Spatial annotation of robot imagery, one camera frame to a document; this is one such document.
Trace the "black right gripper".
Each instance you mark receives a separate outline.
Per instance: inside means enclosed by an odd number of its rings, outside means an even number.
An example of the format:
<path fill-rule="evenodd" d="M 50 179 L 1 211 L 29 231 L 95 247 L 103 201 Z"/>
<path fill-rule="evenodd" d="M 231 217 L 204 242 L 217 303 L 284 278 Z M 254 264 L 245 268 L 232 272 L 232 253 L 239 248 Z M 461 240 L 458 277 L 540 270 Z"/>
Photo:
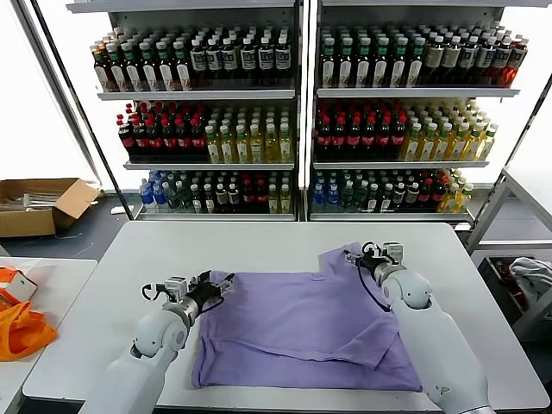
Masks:
<path fill-rule="evenodd" d="M 380 246 L 373 241 L 365 242 L 361 247 L 362 255 L 358 254 L 345 254 L 345 261 L 354 267 L 365 267 L 371 273 L 375 272 L 375 269 L 384 264 L 389 264 L 389 259 L 386 256 L 380 256 Z"/>

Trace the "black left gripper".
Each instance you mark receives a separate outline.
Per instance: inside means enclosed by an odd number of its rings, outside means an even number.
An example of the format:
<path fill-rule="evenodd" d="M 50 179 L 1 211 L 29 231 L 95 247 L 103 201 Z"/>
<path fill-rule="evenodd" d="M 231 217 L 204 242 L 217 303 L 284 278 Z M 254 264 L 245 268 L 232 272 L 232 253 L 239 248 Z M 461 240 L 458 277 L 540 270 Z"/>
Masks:
<path fill-rule="evenodd" d="M 201 272 L 191 278 L 191 288 L 186 296 L 191 298 L 198 307 L 203 307 L 213 298 L 222 298 L 226 292 L 233 288 L 233 273 L 211 273 L 210 270 Z"/>

